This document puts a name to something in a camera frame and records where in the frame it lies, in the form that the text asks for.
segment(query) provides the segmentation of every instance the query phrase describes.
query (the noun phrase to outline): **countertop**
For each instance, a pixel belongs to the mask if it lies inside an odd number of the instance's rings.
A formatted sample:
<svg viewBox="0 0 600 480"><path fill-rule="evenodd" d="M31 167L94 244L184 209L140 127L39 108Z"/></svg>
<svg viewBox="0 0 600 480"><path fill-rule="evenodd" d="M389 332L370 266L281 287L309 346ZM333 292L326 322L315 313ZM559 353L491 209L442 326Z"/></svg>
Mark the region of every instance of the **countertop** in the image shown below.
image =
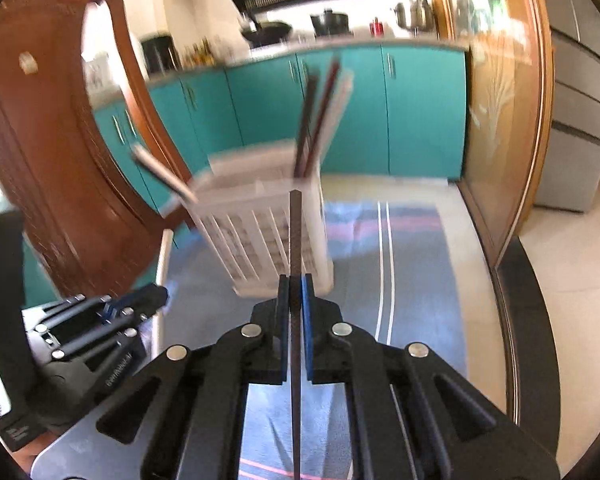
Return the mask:
<svg viewBox="0 0 600 480"><path fill-rule="evenodd" d="M413 46L433 46L438 48L447 48L451 50L459 50L467 52L469 50L469 43L467 40L440 40L433 34L422 35L419 37L402 37L394 38L384 36L382 38L367 37L355 37L346 36L339 38L317 38L316 40L310 41L294 41L289 43L280 43L270 46L263 46L260 48L254 48L253 50L240 52L233 58L227 61L225 64L208 67L197 67L188 70L178 70L169 72L163 75L151 76L147 82L147 88L156 88L158 86L166 85L181 76L186 76L195 73L208 72L209 70L224 70L225 68L233 68L242 66L245 64L256 63L267 59L275 59L277 57L288 56L289 54L298 54L301 52L310 52L314 50L325 50L328 48L338 47L356 47L356 46L370 46L370 45L413 45ZM120 88L112 88L92 94L89 97L91 107L94 110L98 110L107 105L112 104L115 101L122 99L122 91Z"/></svg>

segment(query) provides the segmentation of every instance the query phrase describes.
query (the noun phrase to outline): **dark red chopstick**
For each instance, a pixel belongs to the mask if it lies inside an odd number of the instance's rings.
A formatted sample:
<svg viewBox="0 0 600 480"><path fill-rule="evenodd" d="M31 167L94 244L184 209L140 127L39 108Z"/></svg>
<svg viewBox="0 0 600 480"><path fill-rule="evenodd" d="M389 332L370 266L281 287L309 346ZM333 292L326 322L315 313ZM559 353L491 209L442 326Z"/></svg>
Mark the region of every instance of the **dark red chopstick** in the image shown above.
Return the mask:
<svg viewBox="0 0 600 480"><path fill-rule="evenodd" d="M306 82L306 96L302 106L302 116L300 119L300 130L298 131L298 146L296 148L296 162L294 164L294 178L302 176L302 158L304 149L309 136L309 126L311 114L314 111L315 94L318 88L318 76L309 74Z"/></svg>
<svg viewBox="0 0 600 480"><path fill-rule="evenodd" d="M329 68L327 83L324 86L324 94L322 94L322 101L320 102L318 120L315 123L314 132L311 136L311 146L309 147L309 154L307 155L306 164L304 165L304 170L302 171L303 178L307 178L313 172L314 167L316 165L316 158L318 156L318 140L320 139L320 134L322 133L322 124L324 123L324 117L327 113L327 110L329 109L329 103L331 101L331 97L333 96L333 90L335 89L339 73L340 60L337 57L334 57L331 61L331 66Z"/></svg>

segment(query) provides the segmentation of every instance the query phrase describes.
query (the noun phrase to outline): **drawer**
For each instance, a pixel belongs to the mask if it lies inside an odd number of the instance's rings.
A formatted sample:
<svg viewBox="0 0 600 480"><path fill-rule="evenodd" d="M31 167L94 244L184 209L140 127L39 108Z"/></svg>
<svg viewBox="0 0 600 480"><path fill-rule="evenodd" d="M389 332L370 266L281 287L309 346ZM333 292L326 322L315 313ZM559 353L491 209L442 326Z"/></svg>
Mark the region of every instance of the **drawer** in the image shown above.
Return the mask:
<svg viewBox="0 0 600 480"><path fill-rule="evenodd" d="M600 60L577 43L552 35L555 80L600 101Z"/></svg>
<svg viewBox="0 0 600 480"><path fill-rule="evenodd" d="M600 139L600 103L560 83L555 85L553 118Z"/></svg>
<svg viewBox="0 0 600 480"><path fill-rule="evenodd" d="M600 181L600 146L552 129L536 205L588 211Z"/></svg>

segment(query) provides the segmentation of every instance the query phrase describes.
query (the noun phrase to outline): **wooden chair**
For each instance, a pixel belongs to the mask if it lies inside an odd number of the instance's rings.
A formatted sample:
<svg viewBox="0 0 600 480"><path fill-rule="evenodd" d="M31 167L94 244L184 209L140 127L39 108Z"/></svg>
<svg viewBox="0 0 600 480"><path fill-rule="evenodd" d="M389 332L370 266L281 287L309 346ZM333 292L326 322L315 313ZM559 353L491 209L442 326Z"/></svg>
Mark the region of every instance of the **wooden chair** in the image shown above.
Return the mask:
<svg viewBox="0 0 600 480"><path fill-rule="evenodd" d="M190 222L183 208L167 218L153 211L100 135L80 57L91 2L109 6L136 130L158 160L191 178L145 86L123 0L3 0L0 184L62 295L126 292L158 253L162 230Z"/></svg>

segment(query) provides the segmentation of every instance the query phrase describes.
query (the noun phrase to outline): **metal screw head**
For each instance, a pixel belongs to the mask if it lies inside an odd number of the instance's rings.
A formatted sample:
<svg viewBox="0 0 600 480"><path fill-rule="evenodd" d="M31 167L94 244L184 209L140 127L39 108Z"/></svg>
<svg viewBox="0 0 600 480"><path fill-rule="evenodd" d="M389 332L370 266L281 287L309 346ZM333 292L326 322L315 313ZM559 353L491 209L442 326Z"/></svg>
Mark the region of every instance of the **metal screw head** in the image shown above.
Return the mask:
<svg viewBox="0 0 600 480"><path fill-rule="evenodd" d="M426 357L429 355L429 347L424 343L411 343L409 355L412 357Z"/></svg>
<svg viewBox="0 0 600 480"><path fill-rule="evenodd" d="M331 331L335 335L344 337L353 332L353 327L349 323L336 323L331 327Z"/></svg>
<svg viewBox="0 0 600 480"><path fill-rule="evenodd" d="M170 346L167 349L167 358L171 361L180 361L187 356L187 349L182 345Z"/></svg>
<svg viewBox="0 0 600 480"><path fill-rule="evenodd" d="M248 323L242 327L240 333L245 337L257 337L262 333L260 325L255 323Z"/></svg>

